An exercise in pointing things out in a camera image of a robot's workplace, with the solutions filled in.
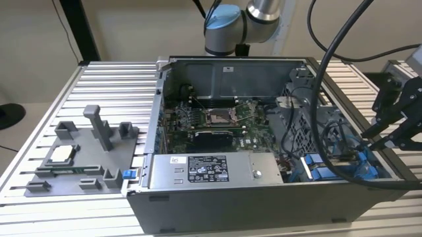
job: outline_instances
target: warning label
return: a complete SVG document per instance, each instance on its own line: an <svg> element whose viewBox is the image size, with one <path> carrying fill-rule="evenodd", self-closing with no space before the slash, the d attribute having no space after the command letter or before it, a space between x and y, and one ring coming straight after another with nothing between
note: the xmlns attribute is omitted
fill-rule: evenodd
<svg viewBox="0 0 422 237"><path fill-rule="evenodd" d="M226 156L189 157L189 181L229 182L229 167Z"/></svg>

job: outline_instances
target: black cable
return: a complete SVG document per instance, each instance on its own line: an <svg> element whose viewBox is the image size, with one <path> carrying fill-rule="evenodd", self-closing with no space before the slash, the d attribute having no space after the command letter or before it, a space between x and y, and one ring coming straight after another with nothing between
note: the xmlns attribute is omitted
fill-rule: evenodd
<svg viewBox="0 0 422 237"><path fill-rule="evenodd" d="M186 87L186 86L193 86L190 83L183 83L183 84L181 84L179 85L179 99L182 100L183 98L182 98L182 89L183 89L183 87Z"/></svg>
<svg viewBox="0 0 422 237"><path fill-rule="evenodd" d="M330 169L330 171L342 179L345 179L346 181L349 181L350 183L358 184L358 185L364 185L372 188L378 188L378 189L390 189L390 190L422 190L422 185L420 184L418 181L386 181L386 182L372 182L372 181L366 181L362 179L357 179L354 177L350 177L349 175L346 175L330 162L329 158L328 158L328 154L325 152L325 148L324 148L324 144L322 141L318 139L318 125L317 125L317 106L318 106L318 94L320 94L320 88L321 88L321 83L322 83L322 78L326 72L326 68L330 62L330 59L333 57L333 54L350 30L350 28L353 27L354 23L357 22L360 16L362 15L362 13L365 12L365 10L368 9L368 7L370 6L370 4L373 3L373 0L365 0L361 5L358 6L356 12L352 14L349 20L346 21L342 29L340 30L332 44L330 47L328 49L328 52L322 58L321 64L320 64L320 68L318 68L318 72L317 72L317 76L316 76L316 83L314 83L314 88L313 88L313 96L312 96L312 110L310 110L310 114L312 114L312 131L313 131L313 135L314 135L314 141L316 141L316 145L317 145L317 149L320 152L320 156L321 159L326 165L326 167Z"/></svg>
<svg viewBox="0 0 422 237"><path fill-rule="evenodd" d="M58 14L58 17L59 17L61 24L62 24L63 29L65 29L65 32L66 32L66 37L67 37L69 45L71 46L71 50L73 50L73 53L74 53L75 58L77 58L77 64L79 64L79 58L78 58L77 53L75 53L75 50L74 50L74 46L73 46L73 43L71 43L71 38L70 38L70 36L69 36L69 31L67 31L66 26L65 26L65 23L63 23L63 21L62 21L62 17L61 17L59 11L58 11L58 7L55 6L54 0L53 0L53 5L54 5L55 12L57 12L57 14Z"/></svg>
<svg viewBox="0 0 422 237"><path fill-rule="evenodd" d="M198 8L198 10L201 12L201 15L203 16L203 18L206 18L206 11L205 11L203 5L201 4L201 1L199 0L193 0L193 2L197 5L197 8Z"/></svg>
<svg viewBox="0 0 422 237"><path fill-rule="evenodd" d="M286 142L286 137L288 137L288 134L289 134L289 131L292 129L292 125L293 125L293 119L294 119L294 113L296 113L296 106L294 106L294 103L293 103L293 97L290 96L290 117L289 117L289 122L288 122L288 126L286 126L286 132L284 134L284 137L282 137L282 140L281 140L281 148L282 148L282 151L293 158L296 159L300 159L300 157L293 154L293 152L290 152L286 147L285 147L285 142Z"/></svg>
<svg viewBox="0 0 422 237"><path fill-rule="evenodd" d="M211 19L211 16L213 16L213 14L214 14L214 11L215 11L215 9L218 8L218 6L219 6L221 3L222 3L222 0L214 0L214 3L213 3L213 5L211 5L211 8L210 8L210 11L209 11L206 20L205 20L205 35L206 35L206 30L207 30L209 21L210 21L210 19Z"/></svg>
<svg viewBox="0 0 422 237"><path fill-rule="evenodd" d="M2 145L0 145L0 148L7 149L7 150L14 151L14 152L19 152L19 150L15 150L15 149L6 147L6 146L2 146Z"/></svg>
<svg viewBox="0 0 422 237"><path fill-rule="evenodd" d="M310 5L310 9L309 9L309 15L308 15L309 32L310 32L312 38L313 38L314 42L317 43L317 45L320 46L320 48L325 52L328 52L328 48L324 46L324 44L321 43L321 41L318 40L318 38L314 34L313 25L312 25L312 16L313 16L313 9L314 9L316 2L317 2L317 0L313 0L312 5ZM333 56L337 57L338 59L342 59L342 60L349 61L349 62L366 62L366 61L370 61L373 59L381 58L386 55L390 55L393 53L405 51L408 49L418 48L420 46L421 46L421 44L406 45L404 47L396 48L390 51L386 51L384 53L380 53L380 54L370 56L370 57L366 57L366 58L348 58L348 57L344 57L341 55L336 54L336 53L333 54Z"/></svg>

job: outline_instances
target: slotted aluminum surface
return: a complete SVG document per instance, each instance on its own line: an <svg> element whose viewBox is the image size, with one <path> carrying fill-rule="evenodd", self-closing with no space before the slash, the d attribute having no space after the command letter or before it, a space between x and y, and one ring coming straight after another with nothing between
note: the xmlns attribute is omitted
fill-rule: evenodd
<svg viewBox="0 0 422 237"><path fill-rule="evenodd" d="M353 65L333 61L328 73L344 89L366 118L377 87ZM155 84L154 63L91 63L77 71L63 99L53 105L51 118L25 146L29 152L16 163L0 193L0 235L12 236L138 236L143 235L134 212L122 195L86 195L67 197L23 197L22 187L33 178L31 172L42 163L54 142L54 125L59 120L74 120L79 127L89 123L82 116L87 104L102 105L105 119L117 124L130 120L141 127L134 167L142 165L143 144L149 125L151 98ZM396 151L416 175L422 178L420 152ZM321 237L386 237L422 236L422 191L409 192L398 201L384 202L349 224L304 226L266 230L195 234L197 237L219 236L321 236Z"/></svg>

